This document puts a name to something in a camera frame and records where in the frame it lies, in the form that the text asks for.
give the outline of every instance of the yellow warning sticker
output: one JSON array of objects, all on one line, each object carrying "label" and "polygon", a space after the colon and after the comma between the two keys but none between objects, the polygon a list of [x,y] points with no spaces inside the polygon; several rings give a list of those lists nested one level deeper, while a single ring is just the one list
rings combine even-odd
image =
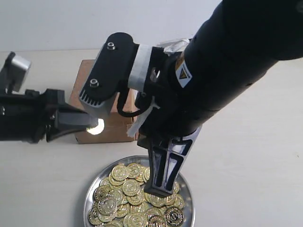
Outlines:
[{"label": "yellow warning sticker", "polygon": [[176,77],[179,84],[181,85],[181,87],[185,87],[193,76],[191,75],[191,73],[189,72],[186,66],[184,59],[184,52],[177,59],[175,69],[176,69]]}]

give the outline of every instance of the cardboard box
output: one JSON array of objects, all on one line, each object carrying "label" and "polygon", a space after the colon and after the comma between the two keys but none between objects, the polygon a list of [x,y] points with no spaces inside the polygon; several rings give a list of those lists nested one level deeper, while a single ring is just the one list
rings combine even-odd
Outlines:
[{"label": "cardboard box", "polygon": [[[79,109],[84,109],[81,102],[78,99],[78,95],[87,76],[93,66],[94,60],[83,60],[79,72],[74,84],[74,88],[71,93],[69,104]],[[105,122],[104,130],[99,135],[91,135],[88,132],[77,132],[75,137],[80,144],[84,143],[112,143],[112,142],[130,142],[138,138],[136,135],[134,138],[128,137],[126,132],[134,123],[134,118],[122,117],[117,112],[117,98],[111,110],[109,118]],[[127,102],[124,106],[124,111],[134,112],[136,107],[134,105],[134,93],[130,91],[128,94]]]}]

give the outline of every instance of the screw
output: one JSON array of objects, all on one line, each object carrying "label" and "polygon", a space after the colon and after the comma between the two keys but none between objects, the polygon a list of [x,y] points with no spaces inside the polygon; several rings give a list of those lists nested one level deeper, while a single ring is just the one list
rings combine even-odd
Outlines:
[{"label": "screw", "polygon": [[116,47],[115,47],[115,44],[114,44],[114,43],[109,42],[109,43],[107,44],[107,49],[108,49],[108,50],[113,51],[115,48],[116,48]]},{"label": "screw", "polygon": [[99,82],[97,81],[97,79],[91,79],[89,82],[89,85],[92,88],[96,88],[96,87],[99,87]]},{"label": "screw", "polygon": [[1,108],[0,108],[0,114],[1,115],[5,115],[5,108],[4,108],[4,106],[1,106]]},{"label": "screw", "polygon": [[303,13],[303,1],[299,1],[296,8],[299,13]]}]

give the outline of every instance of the pile of gold coins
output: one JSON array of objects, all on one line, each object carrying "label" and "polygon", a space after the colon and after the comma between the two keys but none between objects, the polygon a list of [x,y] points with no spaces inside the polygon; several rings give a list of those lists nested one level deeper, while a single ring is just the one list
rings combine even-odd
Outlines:
[{"label": "pile of gold coins", "polygon": [[138,163],[115,166],[94,192],[88,214],[96,227],[179,227],[184,222],[180,185],[171,196],[160,198],[143,191],[150,168]]}]

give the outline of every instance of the round tray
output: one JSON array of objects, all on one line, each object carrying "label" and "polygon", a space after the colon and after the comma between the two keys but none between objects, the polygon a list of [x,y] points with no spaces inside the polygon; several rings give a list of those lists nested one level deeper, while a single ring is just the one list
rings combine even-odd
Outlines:
[{"label": "round tray", "polygon": [[[94,191],[99,187],[101,180],[109,175],[112,169],[118,164],[128,165],[130,163],[136,162],[143,166],[149,166],[148,156],[130,156],[122,158],[102,170],[102,172],[96,177],[96,179],[91,184],[84,202],[84,212],[83,212],[83,220],[85,227],[93,227],[88,220],[88,213],[93,204]],[[190,188],[184,179],[184,177],[179,174],[177,177],[177,182],[180,184],[180,195],[184,198],[185,207],[183,209],[184,212],[184,223],[182,227],[192,227],[195,222],[195,205],[191,196]]]}]

